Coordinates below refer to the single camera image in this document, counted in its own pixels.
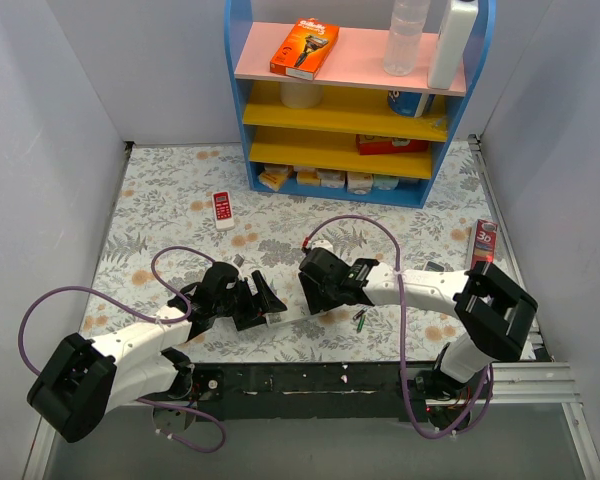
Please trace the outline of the white remote control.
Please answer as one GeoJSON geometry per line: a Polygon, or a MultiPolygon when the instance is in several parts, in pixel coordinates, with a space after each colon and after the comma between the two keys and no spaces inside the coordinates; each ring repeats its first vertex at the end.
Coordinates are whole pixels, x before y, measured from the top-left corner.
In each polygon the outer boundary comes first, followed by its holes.
{"type": "Polygon", "coordinates": [[[303,322],[310,319],[315,319],[323,315],[323,312],[318,314],[304,313],[302,310],[285,311],[278,313],[269,313],[266,315],[266,324],[268,327],[280,327],[296,322],[303,322]]]}

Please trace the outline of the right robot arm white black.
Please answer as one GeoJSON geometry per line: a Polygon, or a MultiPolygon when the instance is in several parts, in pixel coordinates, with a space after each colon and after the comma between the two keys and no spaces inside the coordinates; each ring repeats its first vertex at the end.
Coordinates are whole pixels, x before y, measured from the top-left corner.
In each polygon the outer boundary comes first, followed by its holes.
{"type": "Polygon", "coordinates": [[[465,333],[443,350],[432,373],[434,389],[449,398],[492,362],[520,360],[538,309],[531,295],[485,261],[467,271],[397,272],[373,259],[348,265],[316,247],[301,262],[299,280],[312,314],[342,305],[404,305],[458,319],[465,333]]]}

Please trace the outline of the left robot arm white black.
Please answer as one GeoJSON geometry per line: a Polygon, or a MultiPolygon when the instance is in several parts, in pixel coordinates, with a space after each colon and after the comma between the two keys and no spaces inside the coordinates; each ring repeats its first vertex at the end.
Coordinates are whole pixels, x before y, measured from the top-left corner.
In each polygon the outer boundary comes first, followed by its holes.
{"type": "Polygon", "coordinates": [[[243,276],[215,262],[202,280],[181,289],[156,318],[86,339],[65,337],[38,374],[28,404],[69,443],[77,442],[109,411],[154,393],[185,398],[193,367],[177,346],[230,318],[243,330],[266,323],[287,307],[260,271],[243,276]]]}

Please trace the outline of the grey remote with buttons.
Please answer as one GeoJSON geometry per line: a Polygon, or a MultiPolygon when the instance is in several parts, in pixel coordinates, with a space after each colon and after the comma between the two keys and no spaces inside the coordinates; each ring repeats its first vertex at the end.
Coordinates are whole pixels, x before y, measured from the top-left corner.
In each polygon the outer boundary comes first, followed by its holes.
{"type": "Polygon", "coordinates": [[[433,262],[433,261],[428,261],[425,266],[424,266],[424,270],[425,271],[432,271],[432,272],[444,272],[445,271],[445,267],[433,262]]]}

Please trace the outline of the green battery lower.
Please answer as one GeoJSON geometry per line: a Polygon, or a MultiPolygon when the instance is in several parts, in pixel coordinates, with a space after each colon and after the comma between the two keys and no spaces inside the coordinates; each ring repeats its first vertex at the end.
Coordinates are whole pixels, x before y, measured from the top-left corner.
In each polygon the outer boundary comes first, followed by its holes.
{"type": "Polygon", "coordinates": [[[360,333],[362,331],[364,323],[365,323],[365,316],[361,316],[358,321],[357,328],[356,328],[357,333],[360,333]]]}

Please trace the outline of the black base bar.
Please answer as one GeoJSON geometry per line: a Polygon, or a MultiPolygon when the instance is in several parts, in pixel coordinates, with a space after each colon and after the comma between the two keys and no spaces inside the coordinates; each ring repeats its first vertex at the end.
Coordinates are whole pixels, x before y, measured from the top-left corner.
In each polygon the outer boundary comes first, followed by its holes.
{"type": "Polygon", "coordinates": [[[407,422],[397,362],[206,363],[194,367],[179,398],[220,421],[393,418],[407,422]]]}

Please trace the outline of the white red small box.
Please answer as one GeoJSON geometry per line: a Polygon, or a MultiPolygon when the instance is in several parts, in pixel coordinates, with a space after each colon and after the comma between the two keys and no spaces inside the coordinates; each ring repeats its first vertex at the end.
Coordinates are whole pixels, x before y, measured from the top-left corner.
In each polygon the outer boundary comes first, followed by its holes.
{"type": "Polygon", "coordinates": [[[347,191],[356,195],[368,194],[373,188],[374,178],[370,173],[348,172],[346,175],[347,191]]]}

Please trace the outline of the yellow white small box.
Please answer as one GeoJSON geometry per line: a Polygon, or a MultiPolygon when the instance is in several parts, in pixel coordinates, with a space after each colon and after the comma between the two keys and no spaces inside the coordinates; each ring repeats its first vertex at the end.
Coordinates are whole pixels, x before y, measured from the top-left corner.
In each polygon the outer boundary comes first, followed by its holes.
{"type": "Polygon", "coordinates": [[[321,179],[316,171],[300,171],[296,173],[296,182],[298,185],[321,186],[321,179]]]}

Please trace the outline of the teal white small box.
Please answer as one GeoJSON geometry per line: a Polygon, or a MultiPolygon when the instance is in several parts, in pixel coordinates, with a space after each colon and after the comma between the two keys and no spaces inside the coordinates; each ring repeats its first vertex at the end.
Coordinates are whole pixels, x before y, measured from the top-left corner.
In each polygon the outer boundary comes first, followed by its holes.
{"type": "Polygon", "coordinates": [[[389,175],[373,175],[373,188],[382,191],[395,190],[399,184],[399,178],[389,175]]]}

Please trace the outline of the orange yellow small box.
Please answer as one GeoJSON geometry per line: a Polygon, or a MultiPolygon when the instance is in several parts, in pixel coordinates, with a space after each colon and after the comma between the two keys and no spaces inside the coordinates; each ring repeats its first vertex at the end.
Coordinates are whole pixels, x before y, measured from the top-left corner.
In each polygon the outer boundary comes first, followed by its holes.
{"type": "Polygon", "coordinates": [[[279,171],[264,170],[258,175],[259,182],[270,190],[279,191],[293,174],[292,169],[284,169],[279,171]]]}

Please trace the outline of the red box on shelf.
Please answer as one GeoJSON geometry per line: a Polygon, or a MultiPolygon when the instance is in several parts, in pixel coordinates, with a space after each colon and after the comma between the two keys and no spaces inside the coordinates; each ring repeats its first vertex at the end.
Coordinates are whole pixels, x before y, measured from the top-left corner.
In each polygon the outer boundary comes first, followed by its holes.
{"type": "Polygon", "coordinates": [[[417,153],[426,151],[430,142],[398,137],[361,135],[356,136],[356,148],[360,155],[385,155],[417,153]]]}

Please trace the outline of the blue shelf unit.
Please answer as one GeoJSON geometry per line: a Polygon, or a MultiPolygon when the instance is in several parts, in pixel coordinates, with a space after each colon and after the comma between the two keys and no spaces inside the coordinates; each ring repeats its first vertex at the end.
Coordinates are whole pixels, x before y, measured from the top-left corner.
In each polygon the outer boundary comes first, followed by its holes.
{"type": "Polygon", "coordinates": [[[225,55],[250,187],[270,192],[258,180],[268,164],[384,174],[407,182],[395,190],[356,195],[346,188],[298,185],[291,178],[278,193],[423,207],[483,71],[495,23],[495,2],[480,2],[451,87],[434,91],[430,113],[420,118],[392,112],[387,95],[389,91],[429,92],[434,33],[423,35],[414,71],[396,77],[382,68],[387,32],[341,28],[335,49],[313,82],[325,88],[322,102],[313,109],[291,109],[279,98],[279,86],[287,77],[269,68],[290,25],[255,20],[248,1],[227,2],[225,55]],[[430,145],[417,153],[360,155],[358,134],[426,140],[430,145]]]}

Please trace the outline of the white paper roll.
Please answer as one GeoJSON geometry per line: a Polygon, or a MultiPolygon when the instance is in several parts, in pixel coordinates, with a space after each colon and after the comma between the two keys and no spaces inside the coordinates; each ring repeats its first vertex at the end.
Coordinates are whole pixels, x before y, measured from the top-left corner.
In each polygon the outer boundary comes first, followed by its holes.
{"type": "Polygon", "coordinates": [[[323,98],[323,87],[310,83],[281,83],[280,101],[288,108],[309,109],[319,105],[323,98]]]}

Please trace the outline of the blue white round container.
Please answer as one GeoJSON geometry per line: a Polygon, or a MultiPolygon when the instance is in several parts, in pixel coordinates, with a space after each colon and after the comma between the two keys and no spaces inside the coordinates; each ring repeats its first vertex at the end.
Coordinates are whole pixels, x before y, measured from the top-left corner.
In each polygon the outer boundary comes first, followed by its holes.
{"type": "Polygon", "coordinates": [[[411,118],[427,114],[434,99],[434,94],[405,91],[389,91],[387,95],[388,106],[394,113],[411,118]]]}

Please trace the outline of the orange razor box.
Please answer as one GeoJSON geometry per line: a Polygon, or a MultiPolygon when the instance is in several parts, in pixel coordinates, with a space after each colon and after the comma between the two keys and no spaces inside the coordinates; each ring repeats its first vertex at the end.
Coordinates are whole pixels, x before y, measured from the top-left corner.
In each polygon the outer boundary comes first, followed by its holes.
{"type": "Polygon", "coordinates": [[[270,72],[313,81],[335,46],[340,27],[315,18],[299,19],[269,62],[270,72]]]}

